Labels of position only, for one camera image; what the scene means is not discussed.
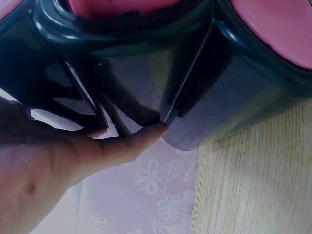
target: wood grain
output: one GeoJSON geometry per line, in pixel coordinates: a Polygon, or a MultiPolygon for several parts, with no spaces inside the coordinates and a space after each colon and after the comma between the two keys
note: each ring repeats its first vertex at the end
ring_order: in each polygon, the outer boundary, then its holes
{"type": "Polygon", "coordinates": [[[200,149],[191,234],[312,234],[312,103],[200,149]]]}

